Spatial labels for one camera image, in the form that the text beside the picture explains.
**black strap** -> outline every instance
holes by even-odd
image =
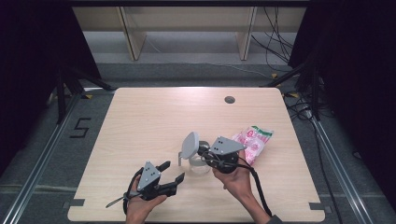
[[[272,212],[271,212],[270,208],[268,207],[267,202],[265,201],[264,193],[262,192],[262,185],[260,184],[260,179],[259,179],[259,175],[257,174],[257,172],[250,165],[237,164],[237,166],[248,169],[251,172],[251,174],[254,177],[254,182],[256,183],[256,188],[259,191],[260,199],[262,200],[262,208],[264,208],[265,212],[271,217]]]
[[[131,192],[132,189],[132,184],[134,183],[134,181],[136,180],[138,175],[141,175],[143,173],[143,167],[140,168],[139,171],[136,172],[136,174],[134,174],[134,177],[132,177],[131,183],[128,186],[128,189],[126,190],[126,192],[123,195],[123,210],[124,210],[124,214],[126,215],[126,212],[128,211],[128,202],[131,198],[129,198],[129,192]]]

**human hand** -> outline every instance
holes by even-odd
[[[132,190],[136,191],[141,175],[139,175],[132,184]],[[166,195],[160,195],[150,201],[145,201],[140,197],[134,197],[128,202],[128,210],[126,214],[126,224],[142,224],[145,223],[149,213],[167,198]]]
[[[245,150],[240,150],[238,164],[247,165],[244,161],[245,157]],[[223,174],[216,168],[212,168],[212,171],[215,178],[223,183],[224,189],[227,189],[237,200],[241,201],[243,197],[252,196],[248,169],[237,167],[230,174]]]
[[[245,150],[240,150],[238,164],[247,166],[245,158]],[[227,189],[247,209],[255,223],[264,224],[271,219],[251,191],[250,171],[248,169],[237,167],[230,174],[223,174],[216,168],[212,168],[212,171],[215,178],[224,184],[224,189]]]

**pink snack bag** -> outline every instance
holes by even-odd
[[[264,130],[257,126],[251,126],[241,133],[234,135],[233,140],[247,147],[245,149],[247,163],[253,165],[273,133],[274,131],[271,130]]]

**small round hole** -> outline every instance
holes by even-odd
[[[226,97],[224,98],[224,101],[225,101],[225,103],[227,103],[227,104],[233,104],[233,103],[235,103],[235,98],[233,98],[232,96],[226,96]]]

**aluminum rail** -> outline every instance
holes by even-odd
[[[351,205],[359,223],[374,223],[370,217],[366,205],[364,204],[364,201],[352,183],[352,180],[350,179],[343,163],[341,163],[334,147],[332,146],[332,142],[324,131],[321,122],[313,119],[313,123],[318,130],[318,136],[322,141],[322,145],[324,146],[324,152],[329,159],[330,165],[332,166],[332,169],[334,170],[334,173],[340,182],[341,188],[343,189],[346,198],[349,200],[349,204]]]
[[[40,177],[44,173],[44,170],[50,160],[50,157],[54,149],[56,148],[59,139],[61,138],[64,132],[64,128],[66,127],[70,119],[70,116],[80,97],[81,95],[74,95],[71,98],[67,106],[67,112],[64,116],[63,121],[56,125],[48,143],[46,144],[43,152],[38,158],[35,167],[33,168],[28,179],[22,186],[21,191],[18,194],[17,198],[15,199],[14,203],[9,207],[5,215],[5,218],[2,221],[3,224],[16,224],[20,220],[26,205],[29,203],[29,200],[32,197],[33,192],[35,191],[35,186],[37,185]]]

